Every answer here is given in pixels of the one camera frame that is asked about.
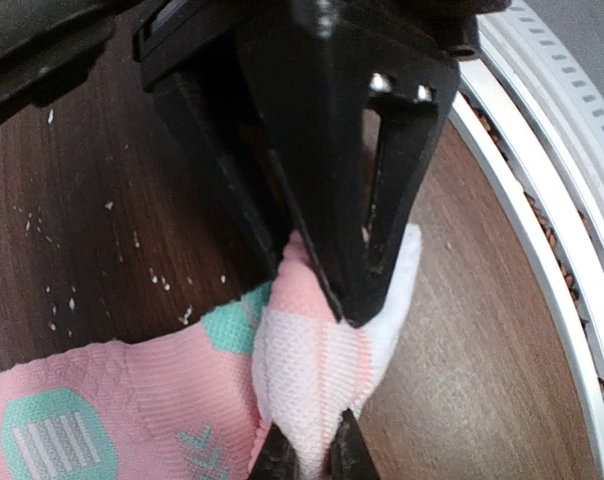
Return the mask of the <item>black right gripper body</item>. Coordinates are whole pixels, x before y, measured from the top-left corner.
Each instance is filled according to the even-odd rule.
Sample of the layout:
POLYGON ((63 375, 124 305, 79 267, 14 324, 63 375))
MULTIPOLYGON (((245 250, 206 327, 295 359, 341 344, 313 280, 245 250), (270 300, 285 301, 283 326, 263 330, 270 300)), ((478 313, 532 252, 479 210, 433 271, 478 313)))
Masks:
MULTIPOLYGON (((0 108, 46 106, 84 83, 135 1, 0 1, 0 108)), ((478 50, 481 15, 504 1, 144 1, 133 56, 150 90, 213 45, 242 46, 277 28, 300 27, 334 42, 347 24, 399 34, 418 50, 466 59, 478 50)))

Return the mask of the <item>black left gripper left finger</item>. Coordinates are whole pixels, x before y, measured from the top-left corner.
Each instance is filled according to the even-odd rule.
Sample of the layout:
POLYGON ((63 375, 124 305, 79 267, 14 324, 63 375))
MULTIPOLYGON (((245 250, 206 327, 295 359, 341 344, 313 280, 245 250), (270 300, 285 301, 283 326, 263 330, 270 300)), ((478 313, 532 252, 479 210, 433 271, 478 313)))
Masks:
POLYGON ((299 461, 295 449, 279 427, 272 424, 259 455, 249 474, 249 480, 298 480, 299 461))

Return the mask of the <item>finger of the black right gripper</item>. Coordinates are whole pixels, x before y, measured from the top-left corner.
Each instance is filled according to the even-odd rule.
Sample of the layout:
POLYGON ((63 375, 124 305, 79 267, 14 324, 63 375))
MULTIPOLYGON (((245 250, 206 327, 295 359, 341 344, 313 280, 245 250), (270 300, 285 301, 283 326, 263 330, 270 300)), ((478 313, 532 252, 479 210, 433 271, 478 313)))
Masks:
POLYGON ((156 111, 269 277, 292 221, 270 165, 270 141, 236 43, 218 39, 153 88, 156 111))
POLYGON ((385 9, 269 9, 237 41, 294 225, 334 315, 360 328, 385 302, 458 63, 385 9))

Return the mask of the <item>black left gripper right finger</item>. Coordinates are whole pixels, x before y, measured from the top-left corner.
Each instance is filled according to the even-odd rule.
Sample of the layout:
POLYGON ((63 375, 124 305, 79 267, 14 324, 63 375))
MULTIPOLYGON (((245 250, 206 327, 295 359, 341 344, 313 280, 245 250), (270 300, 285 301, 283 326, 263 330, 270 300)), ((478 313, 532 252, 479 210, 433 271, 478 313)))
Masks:
POLYGON ((379 480, 380 475, 351 409, 342 412, 330 444, 330 476, 333 480, 379 480))

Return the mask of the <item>pink sock with teal patches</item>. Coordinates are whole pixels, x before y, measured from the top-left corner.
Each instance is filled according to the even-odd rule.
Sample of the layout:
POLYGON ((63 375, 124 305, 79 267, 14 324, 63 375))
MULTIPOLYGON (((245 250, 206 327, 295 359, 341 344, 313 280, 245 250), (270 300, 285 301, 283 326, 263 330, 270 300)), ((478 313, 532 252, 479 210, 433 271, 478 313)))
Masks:
POLYGON ((0 479, 244 479, 271 426, 326 477, 344 411, 385 376, 422 247, 406 227, 387 299, 336 320, 293 233, 274 281, 176 333, 96 343, 0 373, 0 479))

